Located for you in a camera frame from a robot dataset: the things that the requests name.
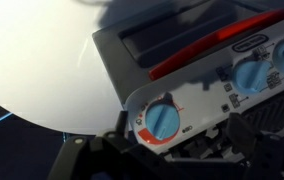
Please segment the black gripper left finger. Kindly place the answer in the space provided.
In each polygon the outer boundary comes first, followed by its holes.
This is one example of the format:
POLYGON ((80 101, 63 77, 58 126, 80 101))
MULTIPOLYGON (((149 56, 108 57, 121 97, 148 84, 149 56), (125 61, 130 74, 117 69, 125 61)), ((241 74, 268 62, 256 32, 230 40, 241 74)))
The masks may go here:
POLYGON ((128 136, 128 112, 121 111, 119 113, 116 126, 115 126, 115 133, 122 137, 128 136))

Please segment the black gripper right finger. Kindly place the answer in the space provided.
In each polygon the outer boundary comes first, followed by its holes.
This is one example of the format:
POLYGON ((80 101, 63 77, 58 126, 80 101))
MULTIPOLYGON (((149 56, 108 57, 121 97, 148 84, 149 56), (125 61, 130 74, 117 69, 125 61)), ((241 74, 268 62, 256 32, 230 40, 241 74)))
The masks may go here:
POLYGON ((253 154, 259 131, 239 113, 230 113, 227 121, 226 135, 235 149, 245 157, 253 154))

